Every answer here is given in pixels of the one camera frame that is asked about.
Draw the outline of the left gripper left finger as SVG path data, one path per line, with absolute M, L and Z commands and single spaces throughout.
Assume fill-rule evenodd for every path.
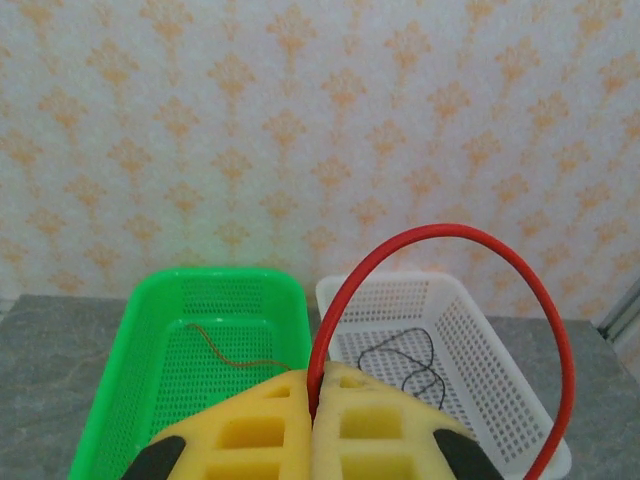
M 310 480 L 306 381 L 285 372 L 166 427 L 120 480 Z

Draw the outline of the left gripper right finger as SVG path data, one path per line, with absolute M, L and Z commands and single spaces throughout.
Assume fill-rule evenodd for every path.
M 504 480 L 462 423 L 337 362 L 325 366 L 310 480 Z

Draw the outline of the green plastic basket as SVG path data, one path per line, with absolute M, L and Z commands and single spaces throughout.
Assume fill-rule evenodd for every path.
M 119 480 L 165 427 L 241 393 L 311 352 L 306 296 L 257 267 L 173 268 L 132 292 L 69 480 Z

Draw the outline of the white plastic basket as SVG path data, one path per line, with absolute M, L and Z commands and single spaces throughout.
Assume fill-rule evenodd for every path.
M 463 423 L 504 480 L 524 479 L 550 433 L 550 416 L 452 276 L 368 276 L 341 316 L 329 357 Z

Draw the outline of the aluminium frame post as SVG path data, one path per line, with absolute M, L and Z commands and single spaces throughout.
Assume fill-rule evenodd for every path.
M 615 342 L 640 314 L 640 277 L 617 301 L 597 327 L 601 337 Z

